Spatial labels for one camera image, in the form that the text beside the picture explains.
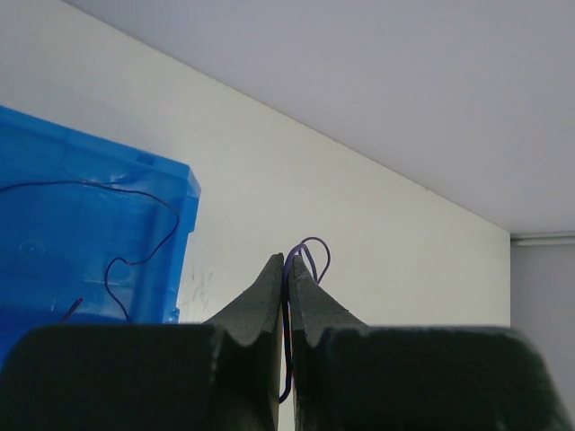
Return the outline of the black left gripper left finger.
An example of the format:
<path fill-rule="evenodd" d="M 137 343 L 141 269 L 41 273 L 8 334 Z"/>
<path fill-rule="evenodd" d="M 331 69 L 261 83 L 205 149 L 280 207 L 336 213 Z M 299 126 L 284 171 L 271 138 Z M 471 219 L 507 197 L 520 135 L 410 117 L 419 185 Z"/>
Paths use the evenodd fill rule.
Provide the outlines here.
<path fill-rule="evenodd" d="M 28 332 L 1 371 L 4 430 L 274 430 L 280 289 L 271 256 L 201 324 L 58 324 Z"/>

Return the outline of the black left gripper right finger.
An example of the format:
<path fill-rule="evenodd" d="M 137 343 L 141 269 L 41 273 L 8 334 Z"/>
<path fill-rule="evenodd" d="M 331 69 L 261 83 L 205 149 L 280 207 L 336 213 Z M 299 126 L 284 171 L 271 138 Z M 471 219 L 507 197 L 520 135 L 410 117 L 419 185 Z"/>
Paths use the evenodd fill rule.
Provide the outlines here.
<path fill-rule="evenodd" d="M 487 326 L 370 326 L 295 258 L 288 276 L 299 430 L 571 430 L 546 363 Z"/>

